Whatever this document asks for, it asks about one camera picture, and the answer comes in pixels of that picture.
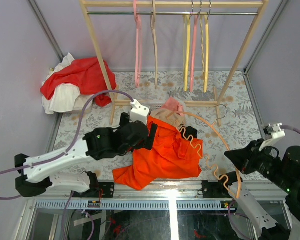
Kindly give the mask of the orange t shirt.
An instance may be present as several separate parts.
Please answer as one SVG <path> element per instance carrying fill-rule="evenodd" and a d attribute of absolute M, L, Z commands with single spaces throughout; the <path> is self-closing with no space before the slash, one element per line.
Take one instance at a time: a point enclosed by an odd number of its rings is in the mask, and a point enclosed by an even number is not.
<path fill-rule="evenodd" d="M 115 183 L 142 190 L 156 179 L 186 179 L 201 174 L 203 141 L 186 140 L 176 127 L 149 116 L 147 128 L 153 124 L 157 130 L 152 149 L 134 150 L 132 165 L 112 171 Z"/>

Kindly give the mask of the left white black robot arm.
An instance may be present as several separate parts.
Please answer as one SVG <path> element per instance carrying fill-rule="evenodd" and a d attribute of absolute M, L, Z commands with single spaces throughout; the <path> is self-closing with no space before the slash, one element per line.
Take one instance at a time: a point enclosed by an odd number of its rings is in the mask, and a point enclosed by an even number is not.
<path fill-rule="evenodd" d="M 18 154 L 14 163 L 20 176 L 15 179 L 15 188 L 24 198 L 40 196 L 47 190 L 73 191 L 76 196 L 91 198 L 101 196 L 103 189 L 95 173 L 87 171 L 76 175 L 61 171 L 93 160 L 124 156 L 135 150 L 151 150 L 157 129 L 155 123 L 131 122 L 124 112 L 117 128 L 98 127 L 69 147 L 41 156 Z"/>

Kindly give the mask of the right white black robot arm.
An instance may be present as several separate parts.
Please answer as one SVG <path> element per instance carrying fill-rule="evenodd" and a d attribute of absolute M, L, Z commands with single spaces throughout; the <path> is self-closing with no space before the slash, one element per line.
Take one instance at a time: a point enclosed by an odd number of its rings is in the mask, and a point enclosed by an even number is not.
<path fill-rule="evenodd" d="M 244 175 L 260 173 L 282 191 L 287 193 L 285 203 L 291 214 L 292 227 L 285 229 L 273 219 L 249 192 L 235 172 L 226 174 L 218 181 L 218 192 L 232 197 L 253 224 L 261 240 L 300 240 L 300 146 L 289 147 L 283 158 L 272 156 L 277 148 L 266 146 L 264 140 L 253 140 L 242 149 L 229 150 L 224 155 Z"/>

